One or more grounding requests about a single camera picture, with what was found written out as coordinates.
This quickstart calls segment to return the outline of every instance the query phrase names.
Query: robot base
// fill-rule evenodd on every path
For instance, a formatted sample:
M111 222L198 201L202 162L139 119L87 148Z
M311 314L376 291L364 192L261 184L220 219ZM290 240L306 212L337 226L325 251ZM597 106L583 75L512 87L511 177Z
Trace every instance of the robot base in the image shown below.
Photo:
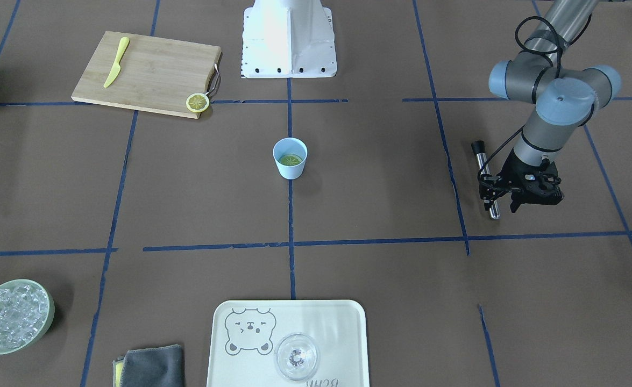
M332 12L320 0L256 0L244 11L242 77L328 78L337 73Z

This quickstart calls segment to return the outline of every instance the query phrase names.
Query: lemon slice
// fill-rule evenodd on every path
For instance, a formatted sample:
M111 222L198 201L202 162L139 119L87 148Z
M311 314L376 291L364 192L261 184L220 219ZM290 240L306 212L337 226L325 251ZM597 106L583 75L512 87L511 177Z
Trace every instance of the lemon slice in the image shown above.
M187 97L187 108L191 112L201 113L210 106L210 100L204 93L193 93Z
M301 163L301 157L296 156L296 154L286 154L280 157L278 162L279 164L293 167L294 165L299 165Z

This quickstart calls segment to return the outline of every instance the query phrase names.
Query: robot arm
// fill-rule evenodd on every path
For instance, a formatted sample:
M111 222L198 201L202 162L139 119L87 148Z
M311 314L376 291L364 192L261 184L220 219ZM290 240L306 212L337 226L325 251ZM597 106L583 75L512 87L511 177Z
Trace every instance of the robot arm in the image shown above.
M556 0L545 19L530 17L520 24L515 35L525 22L541 20L524 44L517 37L522 51L516 58L493 68L488 81L492 93L535 104L526 124L515 133L517 143L497 176L487 169L492 156L486 159L483 142L472 144L480 167L481 199L494 219L500 217L495 201L507 193L512 194L512 212L525 203L562 201L557 155L572 132L608 105L621 88L621 78L610 66L583 71L561 67L562 54L586 28L597 4L598 0Z

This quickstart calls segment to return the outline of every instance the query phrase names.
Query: metal rod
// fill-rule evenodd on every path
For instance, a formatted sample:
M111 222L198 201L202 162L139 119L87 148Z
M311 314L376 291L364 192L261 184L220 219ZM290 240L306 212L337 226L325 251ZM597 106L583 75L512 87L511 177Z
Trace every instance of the metal rod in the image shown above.
M576 37L581 31L588 16L593 12L593 8L598 5L599 0L555 0L550 10L545 15L545 19L555 27L557 34L562 37L567 44ZM557 49L555 44L547 39L542 39L542 33L549 31L547 25L541 23L538 28L533 32L530 39L525 43L525 46L535 51L547 52ZM549 54L548 57L553 62L557 61L557 53Z
M485 172L486 174L490 174L490 167L488 167L488 165L486 164L487 160L488 157L485 153L476 154L476 161L478 161L478 170L480 171L481 169L483 169L483 172ZM498 207L498 202L493 202L490 205L490 217L495 220L500 219L500 208Z
M215 89L218 87L218 83L220 83L220 70L218 69L218 64L214 63L213 64L213 68L215 68L215 74L217 74L215 76L215 82L213 83L212 88L210 88L210 90L206 91L205 95L210 97L210 94L213 93L213 91L215 91Z

